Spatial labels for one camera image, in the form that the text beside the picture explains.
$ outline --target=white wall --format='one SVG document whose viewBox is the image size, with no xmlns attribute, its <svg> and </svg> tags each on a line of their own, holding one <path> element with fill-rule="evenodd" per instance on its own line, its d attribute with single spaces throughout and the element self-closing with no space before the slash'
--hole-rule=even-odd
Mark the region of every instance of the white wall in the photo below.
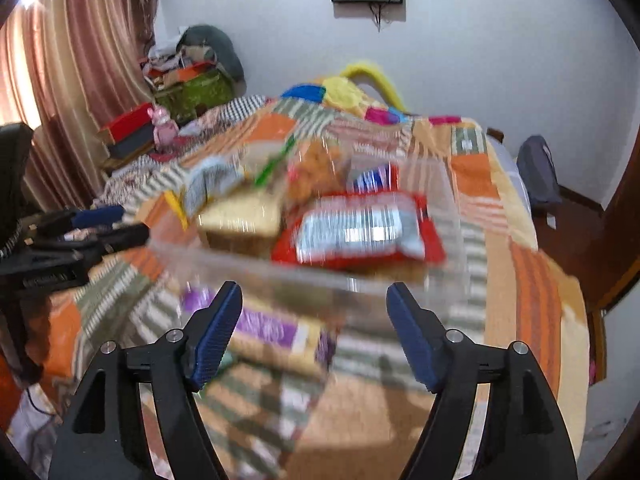
<svg viewBox="0 0 640 480">
<path fill-rule="evenodd" d="M 164 9 L 162 8 L 162 0 L 158 0 L 156 18 L 154 19 L 154 35 L 156 37 L 156 44 L 169 39 L 169 33 L 166 29 L 166 20 L 164 19 Z"/>
<path fill-rule="evenodd" d="M 607 378 L 620 378 L 640 368 L 640 283 L 605 316 L 607 336 Z M 633 384 L 640 400 L 640 381 Z"/>
<path fill-rule="evenodd" d="M 499 128 L 512 154 L 543 134 L 560 183 L 597 201 L 638 128 L 640 54 L 608 0 L 407 0 L 380 33 L 366 6 L 331 0 L 161 1 L 170 35 L 194 23 L 229 34 L 249 93 L 373 60 L 415 112 Z"/>
</svg>

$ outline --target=green utensil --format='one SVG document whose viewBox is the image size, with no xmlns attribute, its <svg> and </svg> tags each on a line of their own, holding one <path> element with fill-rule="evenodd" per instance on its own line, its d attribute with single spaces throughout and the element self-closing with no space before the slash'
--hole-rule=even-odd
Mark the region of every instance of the green utensil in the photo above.
<svg viewBox="0 0 640 480">
<path fill-rule="evenodd" d="M 295 146 L 295 144 L 296 144 L 296 139 L 292 134 L 289 136 L 289 139 L 287 139 L 287 142 L 284 143 L 284 146 L 280 151 L 280 153 L 270 158 L 270 160 L 267 162 L 267 165 L 264 168 L 262 168 L 262 171 L 255 178 L 254 180 L 255 187 L 264 187 L 267 184 L 269 178 L 273 174 L 273 171 L 286 158 L 286 156 L 289 154 L 289 152 L 291 151 L 293 146 Z"/>
</svg>

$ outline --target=food package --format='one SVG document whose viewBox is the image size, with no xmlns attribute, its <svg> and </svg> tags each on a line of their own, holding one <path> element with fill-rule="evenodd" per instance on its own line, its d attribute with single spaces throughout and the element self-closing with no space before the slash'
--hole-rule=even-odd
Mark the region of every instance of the food package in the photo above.
<svg viewBox="0 0 640 480">
<path fill-rule="evenodd" d="M 187 218 L 194 218 L 208 202 L 228 195 L 244 180 L 242 167 L 222 156 L 208 156 L 195 166 L 180 192 Z"/>
<path fill-rule="evenodd" d="M 441 264 L 446 255 L 426 199 L 383 191 L 323 196 L 283 232 L 271 259 L 347 269 L 402 260 Z"/>
<path fill-rule="evenodd" d="M 290 135 L 281 149 L 273 156 L 268 158 L 267 163 L 260 170 L 260 172 L 256 175 L 254 180 L 255 187 L 264 187 L 272 184 L 277 174 L 278 170 L 285 166 L 287 157 L 289 156 L 289 152 L 296 145 L 296 137 L 294 135 Z"/>
<path fill-rule="evenodd" d="M 398 167 L 388 162 L 372 170 L 363 171 L 347 186 L 347 191 L 368 193 L 398 190 Z"/>
<path fill-rule="evenodd" d="M 335 142 L 318 138 L 305 143 L 289 163 L 287 206 L 304 205 L 311 198 L 344 191 L 350 156 Z"/>
<path fill-rule="evenodd" d="M 267 367 L 324 378 L 335 352 L 335 333 L 320 320 L 276 311 L 244 295 L 228 349 Z"/>
<path fill-rule="evenodd" d="M 238 157 L 247 179 L 255 181 L 268 163 L 277 158 L 283 150 L 282 142 L 275 140 L 256 140 L 240 146 Z"/>
<path fill-rule="evenodd" d="M 268 259 L 282 224 L 283 192 L 244 186 L 198 215 L 209 248 Z"/>
<path fill-rule="evenodd" d="M 180 306 L 186 314 L 193 314 L 196 310 L 208 307 L 215 297 L 216 293 L 209 287 L 189 284 L 182 294 Z"/>
</svg>

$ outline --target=pink stuffed toy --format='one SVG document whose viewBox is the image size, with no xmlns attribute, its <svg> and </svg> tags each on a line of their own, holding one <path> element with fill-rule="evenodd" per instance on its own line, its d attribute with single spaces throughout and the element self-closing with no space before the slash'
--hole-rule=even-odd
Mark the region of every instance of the pink stuffed toy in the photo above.
<svg viewBox="0 0 640 480">
<path fill-rule="evenodd" d="M 178 135 L 178 125 L 172 120 L 169 111 L 163 106 L 156 106 L 155 108 L 149 108 L 146 111 L 151 117 L 151 122 L 154 127 L 154 142 L 156 144 L 156 150 L 161 151 L 165 148 L 170 148 L 175 137 Z"/>
</svg>

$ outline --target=blue gripper pad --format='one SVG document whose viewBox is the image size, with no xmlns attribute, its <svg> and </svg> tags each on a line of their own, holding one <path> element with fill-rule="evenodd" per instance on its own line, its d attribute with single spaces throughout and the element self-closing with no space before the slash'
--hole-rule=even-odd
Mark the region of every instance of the blue gripper pad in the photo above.
<svg viewBox="0 0 640 480">
<path fill-rule="evenodd" d="M 115 224 L 122 220 L 124 208 L 121 205 L 110 205 L 99 207 L 97 209 L 86 209 L 78 211 L 71 219 L 71 225 L 74 229 L 86 229 L 88 227 L 96 227 L 98 225 Z"/>
<path fill-rule="evenodd" d="M 211 304 L 196 311 L 184 327 L 188 340 L 182 366 L 194 392 L 216 375 L 241 312 L 240 285 L 225 282 Z"/>
<path fill-rule="evenodd" d="M 386 312 L 415 379 L 430 392 L 439 393 L 450 364 L 442 323 L 431 310 L 418 305 L 404 283 L 394 283 L 387 289 Z"/>
</svg>

